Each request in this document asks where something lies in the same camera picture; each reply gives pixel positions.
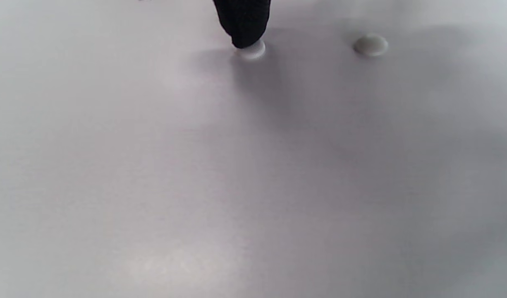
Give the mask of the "person's right hand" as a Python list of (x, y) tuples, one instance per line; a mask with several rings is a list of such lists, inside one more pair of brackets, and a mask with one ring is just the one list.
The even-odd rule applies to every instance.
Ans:
[(268, 24), (270, 0), (214, 0), (219, 23), (237, 49), (259, 41)]

